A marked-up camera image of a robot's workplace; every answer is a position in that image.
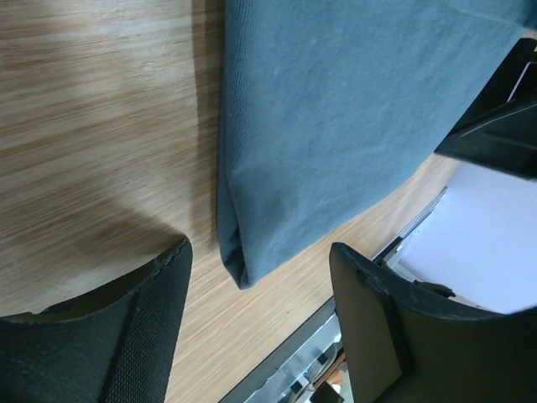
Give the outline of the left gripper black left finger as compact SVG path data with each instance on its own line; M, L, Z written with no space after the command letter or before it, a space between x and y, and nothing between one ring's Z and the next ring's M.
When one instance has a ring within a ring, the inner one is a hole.
M193 250L147 264L44 311L1 319L3 402L162 402Z

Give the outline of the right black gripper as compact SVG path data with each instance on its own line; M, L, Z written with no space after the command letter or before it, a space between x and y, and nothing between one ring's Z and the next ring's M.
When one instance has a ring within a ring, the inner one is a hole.
M435 152L536 179L535 39L518 41Z

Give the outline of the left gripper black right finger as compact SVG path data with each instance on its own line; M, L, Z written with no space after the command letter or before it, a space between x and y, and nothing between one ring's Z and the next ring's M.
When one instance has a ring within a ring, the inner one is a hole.
M535 309L461 304L344 243L329 260L356 402L535 401Z

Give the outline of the blue-grey t-shirt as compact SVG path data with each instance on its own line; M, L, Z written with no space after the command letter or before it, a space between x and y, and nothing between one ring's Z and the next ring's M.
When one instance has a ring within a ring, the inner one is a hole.
M533 1L228 1L217 234L241 289L391 194L523 34Z

